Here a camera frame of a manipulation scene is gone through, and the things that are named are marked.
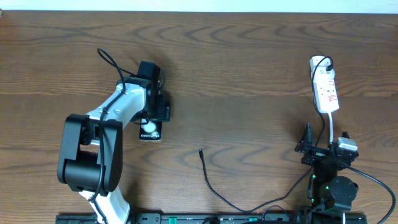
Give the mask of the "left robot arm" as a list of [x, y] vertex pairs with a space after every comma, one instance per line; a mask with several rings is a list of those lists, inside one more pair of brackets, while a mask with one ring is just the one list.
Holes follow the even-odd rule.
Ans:
[[91, 205], [92, 215], [59, 215], [56, 223], [134, 223], [136, 216], [119, 188], [123, 171], [123, 131], [140, 127], [139, 138], [158, 141], [170, 104], [155, 78], [124, 77], [115, 92], [87, 114], [71, 114], [64, 124], [58, 181]]

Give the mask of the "black Samsung flip phone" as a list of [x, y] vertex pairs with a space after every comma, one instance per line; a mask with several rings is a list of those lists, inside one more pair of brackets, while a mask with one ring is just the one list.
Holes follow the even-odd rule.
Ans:
[[162, 137], [162, 123], [149, 121], [140, 125], [139, 139], [142, 141], [160, 141]]

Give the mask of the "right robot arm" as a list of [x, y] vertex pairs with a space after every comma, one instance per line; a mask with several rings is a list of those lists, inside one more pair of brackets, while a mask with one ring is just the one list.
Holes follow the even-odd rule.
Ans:
[[338, 175], [359, 156], [354, 140], [344, 132], [337, 142], [324, 149], [313, 145], [310, 124], [305, 126], [295, 151], [301, 152], [301, 163], [313, 169], [307, 197], [311, 206], [302, 208], [297, 214], [299, 223], [344, 223], [344, 213], [352, 208], [358, 185], [351, 179]]

